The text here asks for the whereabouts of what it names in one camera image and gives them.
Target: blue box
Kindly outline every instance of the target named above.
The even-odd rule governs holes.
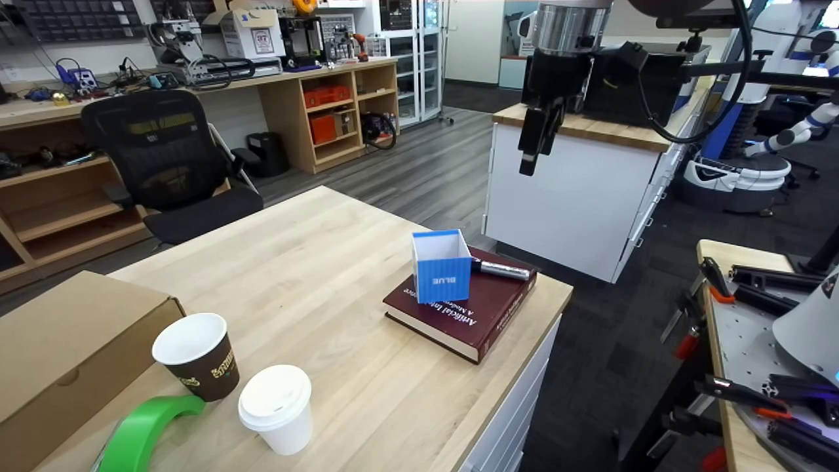
[[[461,232],[415,232],[418,301],[470,299],[471,253]]]

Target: paper cup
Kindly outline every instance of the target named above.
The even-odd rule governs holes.
[[[238,419],[246,430],[283,456],[300,454],[311,440],[311,384],[294,364],[272,364],[256,374],[238,397]]]
[[[195,312],[159,332],[152,357],[204,401],[228,397],[238,384],[228,324],[214,312]]]

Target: green tape roll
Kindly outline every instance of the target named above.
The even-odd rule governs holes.
[[[204,412],[196,397],[158,397],[140,405],[110,437],[100,456],[100,472],[145,472],[162,430],[183,416]]]

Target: office chair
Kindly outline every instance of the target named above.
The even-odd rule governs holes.
[[[182,244],[262,210],[262,198],[190,92],[141,92],[81,111],[90,139],[110,155],[145,225]]]

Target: floor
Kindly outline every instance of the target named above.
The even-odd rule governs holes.
[[[406,130],[397,149],[374,149],[323,177],[290,172],[262,178],[262,198],[272,204],[311,187],[330,187],[429,228],[461,228],[470,244],[524,258],[538,263],[545,277],[571,283],[574,299],[555,340],[521,469],[620,469],[612,433],[620,427],[631,438],[677,367],[672,357],[675,341],[661,343],[659,334],[680,291],[696,277],[698,239],[814,254],[836,225],[836,138],[787,153],[821,165],[821,182],[802,182],[798,193],[790,193],[777,204],[774,218],[727,216],[686,204],[680,198],[665,201],[622,281],[606,287],[516,249],[496,246],[482,237],[482,189],[490,148],[488,111],[500,111],[516,98],[494,88],[470,90],[466,85],[446,88],[446,94],[443,113],[454,119],[452,126],[429,121]],[[83,269],[110,274],[158,249],[158,244],[145,242]],[[0,296],[0,312],[70,274]],[[680,440],[659,469],[698,469],[714,443],[714,438]]]

